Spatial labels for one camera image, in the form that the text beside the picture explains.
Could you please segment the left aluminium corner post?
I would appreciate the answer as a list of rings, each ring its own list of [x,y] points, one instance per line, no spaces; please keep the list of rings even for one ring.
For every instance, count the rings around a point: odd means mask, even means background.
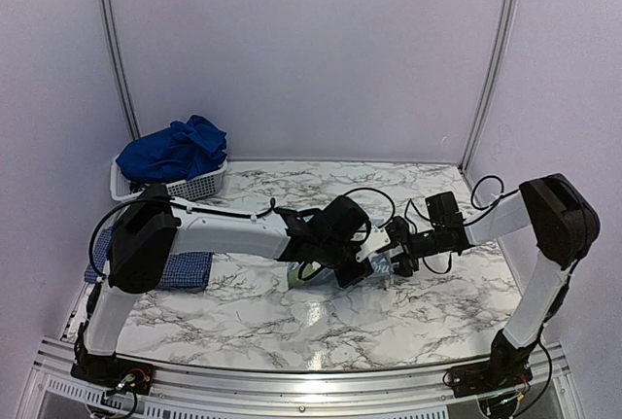
[[[121,103],[122,117],[131,140],[141,137],[137,114],[122,59],[121,41],[116,24],[113,0],[98,0],[104,39],[110,57],[115,87]]]

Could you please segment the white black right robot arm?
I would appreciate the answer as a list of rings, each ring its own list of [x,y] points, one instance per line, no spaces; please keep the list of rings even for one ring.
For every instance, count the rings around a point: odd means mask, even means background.
[[[500,195],[487,209],[464,217],[453,194],[428,200],[430,229],[415,231],[405,217],[389,221],[386,230],[401,249],[399,274],[408,264],[439,254],[456,254],[499,240],[524,228],[533,232],[536,250],[530,279],[512,315],[495,335],[486,361],[452,367],[454,388],[502,388],[518,379],[541,342],[545,326],[561,308],[570,279],[598,238],[596,210],[562,173],[521,183],[516,192]]]

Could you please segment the right aluminium corner post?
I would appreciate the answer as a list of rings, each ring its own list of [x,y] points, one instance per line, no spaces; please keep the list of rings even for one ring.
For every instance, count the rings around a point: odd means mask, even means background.
[[[501,10],[495,32],[495,38],[485,73],[484,82],[478,97],[477,107],[467,136],[459,167],[467,172],[477,147],[481,141],[486,120],[490,114],[502,63],[510,40],[512,25],[518,0],[501,0]]]

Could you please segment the royal blue garment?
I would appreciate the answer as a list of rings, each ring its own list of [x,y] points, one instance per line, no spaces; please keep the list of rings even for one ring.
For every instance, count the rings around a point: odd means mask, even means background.
[[[123,176],[143,184],[191,180],[217,170],[227,158],[226,132],[202,116],[127,144],[116,159]]]

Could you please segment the white plastic laundry basket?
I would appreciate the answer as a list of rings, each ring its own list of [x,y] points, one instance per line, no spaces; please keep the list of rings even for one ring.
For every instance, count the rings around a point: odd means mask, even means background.
[[[228,163],[225,160],[216,170],[194,177],[166,184],[168,194],[186,200],[196,201],[217,194],[223,185]],[[114,158],[110,169],[111,197],[117,202],[126,202],[137,198],[146,188],[145,185],[128,180]]]

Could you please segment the aluminium front frame rail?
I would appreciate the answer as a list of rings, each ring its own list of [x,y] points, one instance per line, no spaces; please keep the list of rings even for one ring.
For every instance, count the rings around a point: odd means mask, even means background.
[[[560,344],[535,350],[530,378],[486,393],[468,391],[457,362],[349,371],[267,371],[200,367],[135,356],[149,380],[136,394],[107,396],[71,376],[72,344],[41,341],[18,418],[583,418]]]

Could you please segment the blue checked shirt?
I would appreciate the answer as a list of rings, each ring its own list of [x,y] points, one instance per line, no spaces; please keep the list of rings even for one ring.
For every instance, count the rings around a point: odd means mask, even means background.
[[[93,257],[95,267],[103,271],[112,239],[112,228],[104,228],[96,238]],[[209,282],[213,254],[192,252],[173,254],[167,259],[157,290],[203,291]]]

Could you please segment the light blue garment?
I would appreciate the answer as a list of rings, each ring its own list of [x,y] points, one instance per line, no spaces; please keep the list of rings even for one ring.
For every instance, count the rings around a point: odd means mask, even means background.
[[[321,276],[320,253],[329,249],[360,248],[373,227],[383,228],[383,223],[370,218],[326,218],[314,216],[303,222],[291,237],[279,257],[288,264],[292,287],[312,286],[326,280],[336,283],[331,274]],[[384,276],[392,271],[391,243],[370,258],[373,273],[367,278]]]

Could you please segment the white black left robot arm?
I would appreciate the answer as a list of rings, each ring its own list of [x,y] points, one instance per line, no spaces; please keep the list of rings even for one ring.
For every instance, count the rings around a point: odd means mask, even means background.
[[[259,212],[208,207],[174,198],[161,185],[111,210],[104,261],[88,264],[96,275],[86,318],[74,343],[73,377],[114,385],[127,375],[147,379],[150,367],[119,359],[122,328],[136,300],[155,289],[178,256],[241,254],[276,262],[316,263],[357,282],[371,270],[363,246],[372,221],[351,198],[340,195],[324,208],[296,211],[271,202]]]

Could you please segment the aluminium corner post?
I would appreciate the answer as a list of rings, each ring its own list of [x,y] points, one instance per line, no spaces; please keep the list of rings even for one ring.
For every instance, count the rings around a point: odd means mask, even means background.
[[[116,24],[113,0],[98,0],[104,39],[110,57],[115,87],[121,103],[122,117],[131,140],[141,137],[137,114],[122,59],[121,41]]]
[[[477,107],[467,136],[459,167],[467,172],[477,147],[481,141],[486,120],[490,114],[502,63],[510,40],[512,25],[518,0],[501,0],[501,10],[495,32],[495,38],[485,73],[484,82],[478,97]]]

